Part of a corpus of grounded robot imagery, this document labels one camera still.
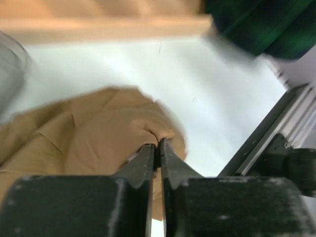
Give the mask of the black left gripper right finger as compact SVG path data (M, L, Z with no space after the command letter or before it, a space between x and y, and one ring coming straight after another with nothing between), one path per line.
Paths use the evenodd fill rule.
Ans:
M206 178L160 148L167 237L313 237L316 226L300 191L275 177Z

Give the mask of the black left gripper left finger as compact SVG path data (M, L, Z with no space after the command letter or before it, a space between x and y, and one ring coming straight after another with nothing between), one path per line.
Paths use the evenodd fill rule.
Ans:
M0 207L3 237L148 237L155 146L113 175L17 179Z

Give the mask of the tan garment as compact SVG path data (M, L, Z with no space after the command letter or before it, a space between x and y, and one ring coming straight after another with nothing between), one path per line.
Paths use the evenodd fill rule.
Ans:
M17 114L0 127L0 194L23 175L111 175L163 138L185 159L181 132L136 88L106 88Z

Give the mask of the green plaid garment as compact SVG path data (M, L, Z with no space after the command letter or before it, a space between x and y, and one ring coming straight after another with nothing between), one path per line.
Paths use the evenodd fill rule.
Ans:
M207 0L223 37L253 56L294 60L316 43L314 0Z

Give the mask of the clear plastic tray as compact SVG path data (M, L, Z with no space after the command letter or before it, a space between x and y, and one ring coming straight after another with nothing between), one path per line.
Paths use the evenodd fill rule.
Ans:
M0 112L3 113L22 90L31 59L25 48L10 35L0 33Z

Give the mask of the wooden clothes rack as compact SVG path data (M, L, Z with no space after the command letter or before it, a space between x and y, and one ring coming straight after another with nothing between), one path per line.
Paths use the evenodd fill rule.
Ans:
M201 0L3 0L0 29L21 43L216 32Z

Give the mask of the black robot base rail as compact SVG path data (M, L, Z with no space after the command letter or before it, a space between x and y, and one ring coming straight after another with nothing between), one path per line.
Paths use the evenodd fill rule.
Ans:
M316 90L286 91L218 176L285 177L315 197Z

